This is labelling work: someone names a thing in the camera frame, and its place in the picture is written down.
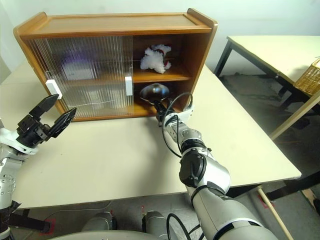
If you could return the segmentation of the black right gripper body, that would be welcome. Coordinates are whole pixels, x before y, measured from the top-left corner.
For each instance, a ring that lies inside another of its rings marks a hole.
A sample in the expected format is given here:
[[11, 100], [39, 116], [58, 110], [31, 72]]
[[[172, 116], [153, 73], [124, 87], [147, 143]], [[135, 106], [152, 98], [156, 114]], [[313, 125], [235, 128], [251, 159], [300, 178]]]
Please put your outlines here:
[[156, 109], [156, 119], [158, 121], [158, 126], [161, 127], [163, 124], [163, 121], [166, 117], [166, 108], [157, 108]]

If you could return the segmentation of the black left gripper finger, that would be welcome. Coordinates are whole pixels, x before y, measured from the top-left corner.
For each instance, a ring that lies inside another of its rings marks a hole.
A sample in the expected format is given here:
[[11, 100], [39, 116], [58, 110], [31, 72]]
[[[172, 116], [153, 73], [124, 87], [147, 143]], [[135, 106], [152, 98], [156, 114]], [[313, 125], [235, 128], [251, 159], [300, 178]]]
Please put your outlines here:
[[48, 112], [55, 105], [58, 97], [59, 95], [57, 93], [45, 97], [29, 112], [29, 115], [31, 115], [37, 121], [40, 121], [41, 116]]
[[72, 122], [75, 117], [77, 108], [74, 107], [71, 110], [62, 114], [55, 122], [54, 125], [49, 130], [49, 136], [51, 138], [57, 138], [60, 133], [63, 132], [65, 128]]

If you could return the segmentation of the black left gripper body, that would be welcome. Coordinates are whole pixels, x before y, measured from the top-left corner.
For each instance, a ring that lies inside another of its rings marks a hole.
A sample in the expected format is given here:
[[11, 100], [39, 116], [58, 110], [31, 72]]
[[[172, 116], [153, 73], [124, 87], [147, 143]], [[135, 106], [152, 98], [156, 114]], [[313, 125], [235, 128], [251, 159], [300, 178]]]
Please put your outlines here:
[[27, 114], [17, 125], [18, 137], [16, 140], [28, 147], [36, 148], [38, 144], [51, 138], [50, 126], [41, 123], [41, 114]]

